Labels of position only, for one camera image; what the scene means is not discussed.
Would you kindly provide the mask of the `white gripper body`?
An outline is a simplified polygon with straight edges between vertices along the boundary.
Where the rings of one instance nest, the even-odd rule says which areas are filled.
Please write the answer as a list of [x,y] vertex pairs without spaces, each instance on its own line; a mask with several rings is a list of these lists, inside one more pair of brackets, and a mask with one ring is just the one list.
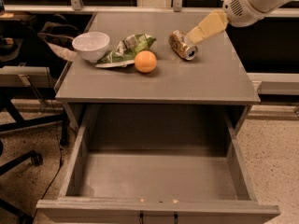
[[223,0],[223,9],[234,27],[246,27],[262,20],[264,13],[257,10],[250,0]]

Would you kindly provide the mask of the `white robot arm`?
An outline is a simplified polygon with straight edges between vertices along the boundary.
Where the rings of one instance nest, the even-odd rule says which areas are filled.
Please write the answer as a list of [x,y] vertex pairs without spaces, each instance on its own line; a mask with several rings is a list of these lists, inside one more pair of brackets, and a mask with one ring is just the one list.
[[234,27],[250,26],[291,1],[293,0],[224,0],[221,9],[213,10],[185,35],[185,42],[197,45],[222,33],[228,24]]

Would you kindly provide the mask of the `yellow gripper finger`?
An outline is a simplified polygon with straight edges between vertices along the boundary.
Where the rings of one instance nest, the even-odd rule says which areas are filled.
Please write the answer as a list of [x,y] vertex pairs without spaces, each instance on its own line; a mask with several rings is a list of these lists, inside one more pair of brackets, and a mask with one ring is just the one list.
[[215,9],[185,35],[188,45],[197,45],[208,38],[222,33],[229,23],[223,9]]

